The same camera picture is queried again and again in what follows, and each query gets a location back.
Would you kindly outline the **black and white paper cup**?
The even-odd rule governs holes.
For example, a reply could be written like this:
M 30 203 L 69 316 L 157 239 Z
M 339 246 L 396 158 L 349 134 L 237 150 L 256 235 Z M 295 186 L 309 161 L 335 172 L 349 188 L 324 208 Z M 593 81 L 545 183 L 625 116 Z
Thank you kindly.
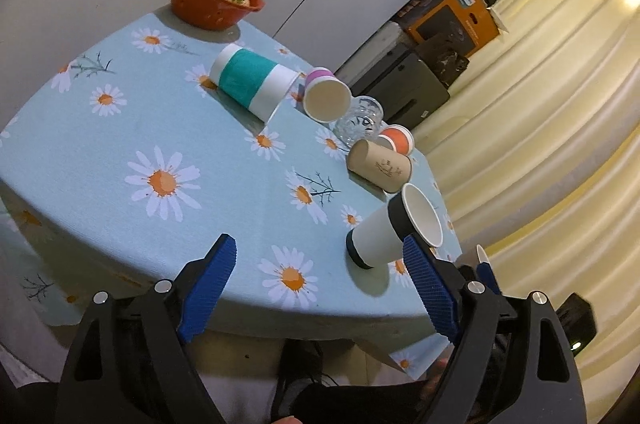
M 346 236 L 346 251 L 362 269 L 386 265 L 402 257 L 402 243 L 416 233 L 432 248 L 444 241 L 434 205 L 413 184 L 405 184 L 388 202 Z

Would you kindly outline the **brown kraft paper cup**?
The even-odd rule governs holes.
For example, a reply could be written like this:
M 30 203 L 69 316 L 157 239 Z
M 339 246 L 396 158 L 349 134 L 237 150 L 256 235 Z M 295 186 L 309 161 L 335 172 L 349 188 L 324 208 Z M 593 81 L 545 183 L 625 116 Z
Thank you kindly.
M 388 193 L 398 192 L 410 181 L 412 162 L 406 155 L 360 139 L 346 158 L 347 169 Z

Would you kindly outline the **orange and white paper cup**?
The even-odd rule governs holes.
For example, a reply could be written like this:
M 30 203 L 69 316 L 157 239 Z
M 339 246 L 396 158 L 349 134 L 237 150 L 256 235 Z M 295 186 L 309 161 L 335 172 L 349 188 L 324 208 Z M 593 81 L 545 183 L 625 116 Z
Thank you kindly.
M 401 155 L 410 155 L 414 149 L 412 133 L 405 126 L 399 124 L 383 127 L 380 134 L 375 138 L 375 143 L 401 153 Z

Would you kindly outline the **clear glass cup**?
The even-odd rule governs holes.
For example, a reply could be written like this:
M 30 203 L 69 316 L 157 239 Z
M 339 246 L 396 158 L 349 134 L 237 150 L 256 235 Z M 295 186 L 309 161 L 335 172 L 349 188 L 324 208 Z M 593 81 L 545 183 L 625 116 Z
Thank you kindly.
M 354 97 L 347 112 L 336 121 L 333 133 L 347 147 L 352 147 L 360 139 L 375 140 L 381 129 L 383 115 L 383 107 L 375 98 Z

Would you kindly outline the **teal and white paper cup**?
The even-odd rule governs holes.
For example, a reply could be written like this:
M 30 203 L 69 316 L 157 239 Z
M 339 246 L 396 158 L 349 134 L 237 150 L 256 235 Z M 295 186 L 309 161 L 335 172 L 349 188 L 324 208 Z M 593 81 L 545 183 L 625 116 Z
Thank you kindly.
M 224 94 L 267 124 L 299 73 L 238 44 L 228 44 L 216 57 L 210 80 Z

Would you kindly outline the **pink and white paper cup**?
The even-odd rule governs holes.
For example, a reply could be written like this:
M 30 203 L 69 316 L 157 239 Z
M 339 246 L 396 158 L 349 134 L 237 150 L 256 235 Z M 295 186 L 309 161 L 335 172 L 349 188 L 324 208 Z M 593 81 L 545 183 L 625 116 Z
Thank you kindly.
M 305 79 L 303 107 L 314 121 L 329 123 L 343 117 L 352 102 L 349 87 L 323 67 L 312 69 Z

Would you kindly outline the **blue daisy tablecloth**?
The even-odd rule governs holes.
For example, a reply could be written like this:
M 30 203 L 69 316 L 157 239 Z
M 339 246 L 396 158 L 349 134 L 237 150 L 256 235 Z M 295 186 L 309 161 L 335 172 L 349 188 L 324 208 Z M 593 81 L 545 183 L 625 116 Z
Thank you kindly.
M 67 62 L 1 133 L 1 251 L 40 320 L 77 324 L 94 293 L 176 277 L 226 233 L 238 260 L 210 326 L 260 337 L 351 338 L 411 376 L 445 349 L 404 265 L 354 265 L 345 238 L 385 204 L 346 147 L 300 108 L 268 122 L 208 73 L 236 43 L 310 67 L 241 24 L 195 29 L 162 8 Z

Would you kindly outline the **cream curtain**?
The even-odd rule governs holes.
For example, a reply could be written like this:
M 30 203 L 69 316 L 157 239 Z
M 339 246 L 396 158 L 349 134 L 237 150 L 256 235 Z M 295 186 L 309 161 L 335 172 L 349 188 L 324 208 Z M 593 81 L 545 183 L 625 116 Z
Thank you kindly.
M 503 32 L 416 128 L 462 248 L 503 291 L 577 293 L 598 422 L 639 364 L 639 0 L 498 0 Z

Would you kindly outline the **dark brown handbag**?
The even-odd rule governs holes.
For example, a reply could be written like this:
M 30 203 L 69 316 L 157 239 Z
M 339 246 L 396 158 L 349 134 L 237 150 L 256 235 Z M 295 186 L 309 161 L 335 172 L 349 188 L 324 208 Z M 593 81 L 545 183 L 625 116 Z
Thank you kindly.
M 442 33 L 416 45 L 414 50 L 445 88 L 450 88 L 469 66 L 469 59 L 459 54 L 454 43 Z

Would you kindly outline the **orange cardboard box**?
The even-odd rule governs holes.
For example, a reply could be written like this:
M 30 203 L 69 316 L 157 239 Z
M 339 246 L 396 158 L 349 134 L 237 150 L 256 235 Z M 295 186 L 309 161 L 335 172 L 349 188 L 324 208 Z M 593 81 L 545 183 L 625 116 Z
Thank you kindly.
M 411 0 L 394 21 L 418 44 L 442 34 L 465 57 L 499 35 L 484 0 Z

